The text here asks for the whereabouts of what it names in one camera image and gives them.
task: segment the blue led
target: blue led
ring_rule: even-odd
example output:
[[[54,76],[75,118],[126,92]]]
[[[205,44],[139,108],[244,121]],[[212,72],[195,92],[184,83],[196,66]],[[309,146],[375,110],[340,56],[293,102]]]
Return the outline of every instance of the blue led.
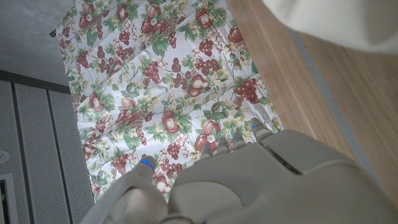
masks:
[[[146,161],[145,159],[141,159],[141,162],[143,162],[143,163],[145,163],[145,164],[147,164],[150,168],[154,168],[152,165],[150,165],[149,164],[149,162],[148,161]]]

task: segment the metal vent grille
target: metal vent grille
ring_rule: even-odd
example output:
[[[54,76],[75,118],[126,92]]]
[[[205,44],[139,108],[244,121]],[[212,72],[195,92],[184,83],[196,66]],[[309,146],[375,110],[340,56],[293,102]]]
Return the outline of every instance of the metal vent grille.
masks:
[[[15,84],[35,223],[69,223],[45,90]]]
[[[90,179],[69,94],[49,91],[73,223],[94,205]]]
[[[0,81],[0,104],[0,149],[7,151],[10,155],[10,159],[7,162],[0,164],[0,174],[13,174],[18,221],[19,223],[30,223],[24,175],[22,173],[21,152],[19,149],[14,103],[12,99],[11,84],[9,82]]]

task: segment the plastic device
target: plastic device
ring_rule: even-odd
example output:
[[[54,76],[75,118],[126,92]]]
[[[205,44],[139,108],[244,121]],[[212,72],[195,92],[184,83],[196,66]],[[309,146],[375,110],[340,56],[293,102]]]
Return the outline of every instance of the plastic device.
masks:
[[[351,159],[295,131],[270,133],[252,119],[257,143],[220,139],[217,153],[181,171],[167,203],[146,157],[116,181],[83,224],[398,223],[379,186]]]

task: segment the wooden floor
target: wooden floor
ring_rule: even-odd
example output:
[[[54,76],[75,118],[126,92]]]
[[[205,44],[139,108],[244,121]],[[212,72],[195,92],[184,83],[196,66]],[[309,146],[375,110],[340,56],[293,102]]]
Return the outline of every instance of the wooden floor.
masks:
[[[261,0],[227,0],[286,129],[356,159],[289,31]],[[398,57],[300,35],[355,139],[398,205]]]

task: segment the floral tablecloth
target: floral tablecloth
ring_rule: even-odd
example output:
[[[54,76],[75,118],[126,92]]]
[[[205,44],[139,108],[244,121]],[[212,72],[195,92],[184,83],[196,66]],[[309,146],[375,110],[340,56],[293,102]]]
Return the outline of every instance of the floral tablecloth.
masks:
[[[95,199],[144,155],[168,198],[205,144],[282,129],[225,0],[77,0],[57,37]]]

